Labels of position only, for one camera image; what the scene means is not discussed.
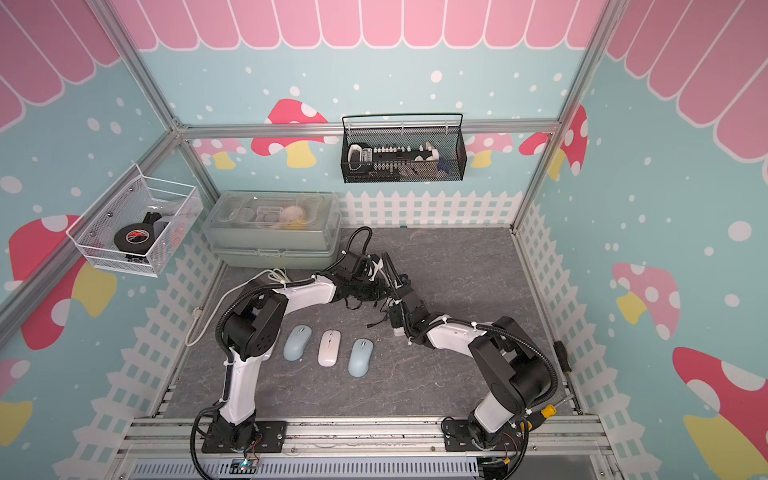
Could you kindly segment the light blue wireless mouse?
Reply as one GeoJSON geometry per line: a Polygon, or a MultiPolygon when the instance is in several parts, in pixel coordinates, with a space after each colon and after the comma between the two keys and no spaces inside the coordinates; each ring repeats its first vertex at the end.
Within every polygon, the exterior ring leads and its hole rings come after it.
{"type": "Polygon", "coordinates": [[[288,335],[283,348],[286,361],[299,361],[312,337],[312,328],[307,325],[295,326],[288,335]]]}

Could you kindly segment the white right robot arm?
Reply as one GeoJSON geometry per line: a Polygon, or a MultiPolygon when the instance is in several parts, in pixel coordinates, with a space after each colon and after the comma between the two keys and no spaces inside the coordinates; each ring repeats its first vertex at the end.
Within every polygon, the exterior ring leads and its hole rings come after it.
{"type": "Polygon", "coordinates": [[[395,289],[393,296],[389,318],[411,344],[474,360],[488,387],[487,395],[467,417],[468,435],[477,446],[494,446],[511,420],[523,419],[556,393],[554,364],[513,318],[478,323],[431,313],[406,285],[395,289]]]}

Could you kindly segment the white pink wireless mouse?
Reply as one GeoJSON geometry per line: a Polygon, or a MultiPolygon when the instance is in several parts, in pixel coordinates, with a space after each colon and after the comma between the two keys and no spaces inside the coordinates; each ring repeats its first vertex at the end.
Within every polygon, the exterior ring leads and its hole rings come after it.
{"type": "Polygon", "coordinates": [[[327,330],[323,333],[318,349],[318,364],[322,367],[332,367],[337,363],[341,343],[341,332],[327,330]]]}

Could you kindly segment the pale blue wireless mouse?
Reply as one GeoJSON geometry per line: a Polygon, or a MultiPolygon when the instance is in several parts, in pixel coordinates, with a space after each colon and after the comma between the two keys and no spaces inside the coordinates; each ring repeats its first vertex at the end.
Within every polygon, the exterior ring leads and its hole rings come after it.
{"type": "Polygon", "coordinates": [[[374,343],[365,338],[357,339],[351,349],[348,362],[348,373],[354,378],[365,376],[370,368],[370,359],[374,343]]]}

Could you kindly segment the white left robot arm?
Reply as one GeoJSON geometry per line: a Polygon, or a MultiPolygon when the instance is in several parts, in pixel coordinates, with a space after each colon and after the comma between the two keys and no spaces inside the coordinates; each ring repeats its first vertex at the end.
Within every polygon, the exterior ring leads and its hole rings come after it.
{"type": "Polygon", "coordinates": [[[381,300],[388,293],[382,268],[378,255],[346,252],[330,268],[306,279],[245,286],[216,324],[216,342],[226,356],[222,396],[196,416],[210,418],[211,424],[207,429],[193,424],[190,450],[197,451],[199,438],[205,453],[252,448],[262,437],[255,403],[259,370],[277,342],[284,317],[349,297],[381,300]]]}

